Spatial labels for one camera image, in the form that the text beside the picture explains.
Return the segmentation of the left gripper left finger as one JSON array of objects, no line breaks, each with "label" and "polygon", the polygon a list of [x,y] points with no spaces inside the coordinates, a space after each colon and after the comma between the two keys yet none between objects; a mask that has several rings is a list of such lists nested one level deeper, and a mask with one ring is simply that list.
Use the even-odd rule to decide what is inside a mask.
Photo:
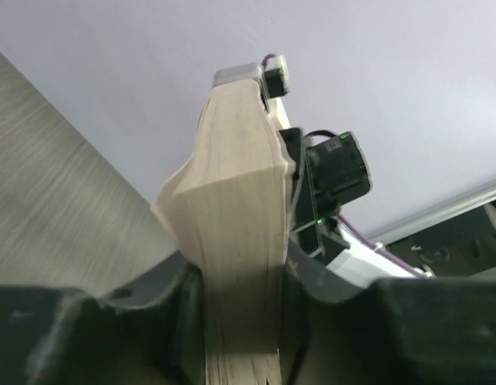
[{"label": "left gripper left finger", "polygon": [[180,253],[102,297],[0,285],[0,384],[202,384],[200,299]]}]

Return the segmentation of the purple treehouse book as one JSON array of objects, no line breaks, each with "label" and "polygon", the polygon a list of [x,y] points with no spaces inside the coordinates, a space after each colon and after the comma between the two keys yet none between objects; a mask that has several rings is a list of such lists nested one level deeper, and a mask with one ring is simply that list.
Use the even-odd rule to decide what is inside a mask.
[{"label": "purple treehouse book", "polygon": [[260,85],[214,87],[189,160],[152,211],[204,282],[206,381],[279,384],[280,295],[294,162]]}]

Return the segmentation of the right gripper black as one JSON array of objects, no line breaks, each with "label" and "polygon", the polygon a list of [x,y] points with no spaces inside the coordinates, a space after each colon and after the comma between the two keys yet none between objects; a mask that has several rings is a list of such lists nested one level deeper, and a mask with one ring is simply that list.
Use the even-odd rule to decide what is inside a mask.
[{"label": "right gripper black", "polygon": [[341,236],[343,205],[371,189],[369,170],[352,132],[301,128],[280,131],[296,168],[292,175],[291,239],[310,257],[335,257],[349,249]]}]

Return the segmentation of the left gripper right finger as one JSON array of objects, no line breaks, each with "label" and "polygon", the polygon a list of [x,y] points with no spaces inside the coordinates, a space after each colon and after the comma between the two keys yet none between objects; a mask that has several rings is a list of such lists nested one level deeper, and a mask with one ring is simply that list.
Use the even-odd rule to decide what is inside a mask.
[{"label": "left gripper right finger", "polygon": [[290,244],[282,303],[286,384],[496,384],[496,281],[362,289]]}]

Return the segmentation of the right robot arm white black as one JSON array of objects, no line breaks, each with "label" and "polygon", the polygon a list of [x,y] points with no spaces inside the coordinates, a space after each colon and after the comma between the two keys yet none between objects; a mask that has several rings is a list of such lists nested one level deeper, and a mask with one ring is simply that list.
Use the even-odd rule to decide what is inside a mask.
[{"label": "right robot arm white black", "polygon": [[289,128],[280,135],[296,164],[291,234],[308,257],[359,287],[382,277],[434,276],[429,263],[412,267],[341,216],[342,205],[371,189],[369,170],[352,132],[305,134],[301,128]]}]

